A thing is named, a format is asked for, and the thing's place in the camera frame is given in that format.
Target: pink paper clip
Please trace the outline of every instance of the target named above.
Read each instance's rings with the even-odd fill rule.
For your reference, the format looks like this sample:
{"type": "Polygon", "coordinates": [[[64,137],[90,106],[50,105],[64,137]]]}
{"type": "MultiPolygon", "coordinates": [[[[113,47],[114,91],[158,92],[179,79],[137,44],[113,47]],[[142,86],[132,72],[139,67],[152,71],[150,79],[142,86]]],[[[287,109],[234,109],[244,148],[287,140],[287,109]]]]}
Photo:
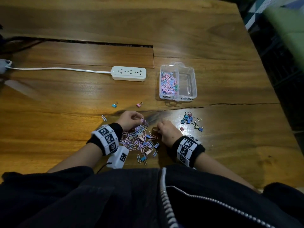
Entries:
{"type": "Polygon", "coordinates": [[[140,107],[142,104],[143,104],[143,102],[137,103],[136,106],[137,106],[137,107],[140,107]]]}

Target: wristband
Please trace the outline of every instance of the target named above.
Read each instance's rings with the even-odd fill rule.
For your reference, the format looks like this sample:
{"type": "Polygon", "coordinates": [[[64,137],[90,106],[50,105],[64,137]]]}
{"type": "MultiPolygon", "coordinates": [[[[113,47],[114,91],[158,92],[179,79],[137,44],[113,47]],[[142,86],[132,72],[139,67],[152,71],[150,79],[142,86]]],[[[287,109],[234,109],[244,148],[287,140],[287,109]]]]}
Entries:
{"type": "Polygon", "coordinates": [[[104,148],[104,155],[109,155],[110,153],[114,153],[117,150],[119,146],[119,140],[116,136],[115,131],[109,125],[103,125],[97,130],[94,130],[91,134],[93,136],[95,135],[100,140],[104,148]]]}
{"type": "Polygon", "coordinates": [[[201,142],[194,137],[182,136],[174,144],[177,159],[188,167],[193,168],[196,158],[205,151],[201,142]]]}

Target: hand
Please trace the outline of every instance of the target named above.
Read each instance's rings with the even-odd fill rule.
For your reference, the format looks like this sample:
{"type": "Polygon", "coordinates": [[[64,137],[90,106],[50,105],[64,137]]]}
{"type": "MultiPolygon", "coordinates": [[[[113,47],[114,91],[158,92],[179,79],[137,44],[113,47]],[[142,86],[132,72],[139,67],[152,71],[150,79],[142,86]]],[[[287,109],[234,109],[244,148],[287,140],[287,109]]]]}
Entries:
{"type": "Polygon", "coordinates": [[[141,124],[140,119],[143,115],[136,111],[124,111],[116,123],[120,124],[123,131],[128,131],[141,124]]]}
{"type": "Polygon", "coordinates": [[[174,142],[177,141],[183,134],[168,120],[163,120],[157,124],[158,133],[162,135],[162,142],[166,146],[172,148],[174,142]]]}

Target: left hand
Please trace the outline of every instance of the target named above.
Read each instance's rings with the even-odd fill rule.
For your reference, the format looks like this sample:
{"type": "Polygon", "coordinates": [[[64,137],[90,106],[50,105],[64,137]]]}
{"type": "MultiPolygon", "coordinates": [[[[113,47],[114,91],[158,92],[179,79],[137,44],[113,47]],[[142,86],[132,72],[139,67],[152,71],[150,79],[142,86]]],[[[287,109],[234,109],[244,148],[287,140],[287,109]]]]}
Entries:
{"type": "Polygon", "coordinates": [[[140,119],[143,115],[136,111],[124,111],[116,123],[120,124],[123,131],[128,131],[136,126],[141,125],[140,119]]]}

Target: electrical outlet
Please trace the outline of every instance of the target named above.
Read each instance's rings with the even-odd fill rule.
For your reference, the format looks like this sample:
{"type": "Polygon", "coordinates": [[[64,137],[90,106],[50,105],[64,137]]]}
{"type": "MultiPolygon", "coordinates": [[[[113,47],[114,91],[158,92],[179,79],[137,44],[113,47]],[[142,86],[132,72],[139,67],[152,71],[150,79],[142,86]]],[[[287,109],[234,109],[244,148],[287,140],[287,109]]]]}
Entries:
{"type": "Polygon", "coordinates": [[[111,75],[114,80],[145,81],[147,70],[145,68],[113,66],[111,75]]]}

